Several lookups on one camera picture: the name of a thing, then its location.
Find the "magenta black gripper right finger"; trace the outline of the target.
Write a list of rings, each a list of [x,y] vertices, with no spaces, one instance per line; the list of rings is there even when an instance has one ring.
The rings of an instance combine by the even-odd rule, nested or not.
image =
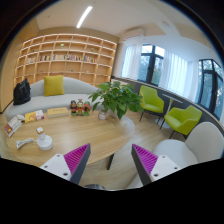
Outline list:
[[[180,170],[168,156],[157,156],[136,144],[132,145],[131,154],[144,186]]]

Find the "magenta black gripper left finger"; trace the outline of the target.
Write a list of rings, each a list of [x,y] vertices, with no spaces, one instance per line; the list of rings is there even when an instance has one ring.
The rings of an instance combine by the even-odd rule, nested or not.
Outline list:
[[[41,166],[41,169],[78,184],[90,154],[91,147],[89,144],[85,144],[65,155],[55,154]]]

